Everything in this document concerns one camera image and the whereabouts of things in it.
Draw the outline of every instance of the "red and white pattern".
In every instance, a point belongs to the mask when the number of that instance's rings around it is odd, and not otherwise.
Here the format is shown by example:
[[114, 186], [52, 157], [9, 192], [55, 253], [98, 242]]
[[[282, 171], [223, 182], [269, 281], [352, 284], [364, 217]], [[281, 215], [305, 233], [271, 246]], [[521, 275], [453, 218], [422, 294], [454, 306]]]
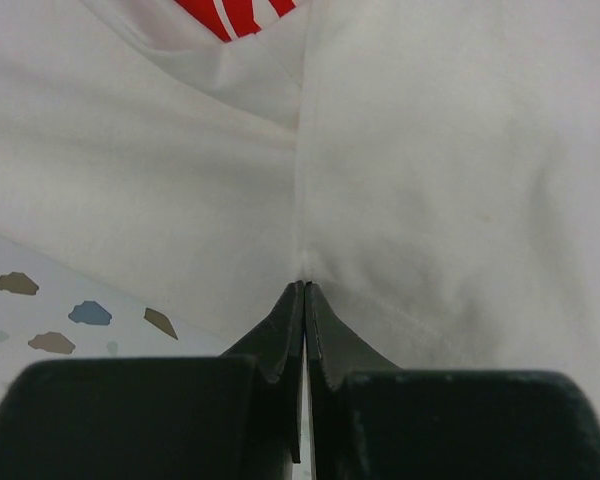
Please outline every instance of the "red and white pattern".
[[257, 33], [304, 0], [176, 0], [224, 42]]

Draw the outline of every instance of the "seam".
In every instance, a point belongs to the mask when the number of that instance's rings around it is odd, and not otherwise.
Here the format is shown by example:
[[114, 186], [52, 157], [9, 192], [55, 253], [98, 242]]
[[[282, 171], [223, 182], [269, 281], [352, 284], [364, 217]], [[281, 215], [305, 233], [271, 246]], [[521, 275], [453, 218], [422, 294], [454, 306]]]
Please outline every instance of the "seam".
[[310, 194], [309, 164], [312, 160], [312, 144], [316, 138], [318, 116], [316, 112], [320, 102], [320, 91], [323, 79], [324, 63], [320, 58], [311, 61], [314, 44], [319, 42], [323, 33], [323, 23], [329, 17], [330, 4], [321, 9], [328, 0], [316, 0], [311, 3], [309, 22], [305, 40], [304, 78], [302, 94], [300, 97], [300, 116], [298, 128], [298, 141], [296, 143], [296, 169], [295, 169], [295, 221], [294, 221], [294, 263], [297, 274], [301, 279], [310, 281], [314, 277], [314, 269], [309, 255], [310, 245], [307, 239], [307, 199]]
[[258, 45], [260, 45], [260, 48], [262, 49], [262, 51], [267, 53], [267, 56], [271, 59], [271, 61], [276, 63], [280, 68], [282, 68], [282, 70], [284, 70], [284, 72], [289, 76], [289, 79], [295, 85], [297, 85], [298, 88], [302, 88], [302, 84], [300, 82], [298, 82], [295, 78], [293, 78], [293, 75], [291, 75], [291, 72], [289, 72], [289, 69], [287, 67], [285, 67], [284, 64], [273, 55], [273, 53], [271, 53], [271, 50], [269, 50], [269, 48], [264, 43], [262, 43], [258, 34], [255, 34], [254, 38], [256, 39], [256, 42], [258, 42]]

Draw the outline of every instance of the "white surface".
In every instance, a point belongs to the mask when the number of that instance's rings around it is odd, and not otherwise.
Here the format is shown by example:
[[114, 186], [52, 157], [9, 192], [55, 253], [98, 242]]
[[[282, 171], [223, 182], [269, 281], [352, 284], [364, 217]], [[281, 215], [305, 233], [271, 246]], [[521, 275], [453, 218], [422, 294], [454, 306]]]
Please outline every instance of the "white surface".
[[232, 342], [292, 278], [294, 142], [78, 2], [0, 0], [0, 234], [22, 245]]
[[600, 414], [600, 1], [312, 15], [304, 276], [400, 365], [559, 370]]
[[0, 233], [228, 341], [312, 279], [404, 366], [556, 368], [600, 412], [600, 0], [314, 0], [302, 82], [304, 13], [158, 48], [85, 1], [162, 71], [1, 0]]

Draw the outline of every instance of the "brown spot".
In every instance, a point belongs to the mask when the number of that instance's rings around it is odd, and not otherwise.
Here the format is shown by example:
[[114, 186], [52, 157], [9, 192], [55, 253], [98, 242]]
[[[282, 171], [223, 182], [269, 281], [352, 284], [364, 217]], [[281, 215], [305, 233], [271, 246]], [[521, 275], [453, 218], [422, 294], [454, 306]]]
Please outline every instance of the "brown spot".
[[76, 346], [67, 337], [58, 332], [48, 332], [44, 335], [36, 335], [29, 340], [28, 345], [36, 350], [44, 350], [51, 353], [64, 353], [70, 355]]
[[38, 285], [21, 272], [11, 272], [9, 275], [0, 275], [0, 290], [6, 290], [20, 295], [35, 295]]
[[171, 325], [171, 322], [166, 317], [166, 315], [163, 315], [162, 313], [157, 312], [152, 308], [147, 308], [144, 311], [144, 319], [154, 327], [157, 327], [160, 330], [162, 330], [170, 337], [173, 337], [176, 340], [178, 339], [178, 335], [176, 335], [176, 331], [173, 329], [173, 325]]

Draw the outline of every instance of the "blue spot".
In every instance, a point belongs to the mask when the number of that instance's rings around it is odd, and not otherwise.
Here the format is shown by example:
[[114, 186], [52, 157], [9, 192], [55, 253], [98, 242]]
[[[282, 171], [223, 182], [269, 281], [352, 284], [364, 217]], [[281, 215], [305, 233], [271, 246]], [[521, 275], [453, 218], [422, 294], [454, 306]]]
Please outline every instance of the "blue spot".
[[69, 318], [76, 323], [87, 325], [109, 325], [111, 314], [100, 306], [98, 302], [87, 300], [82, 305], [76, 305], [69, 314]]

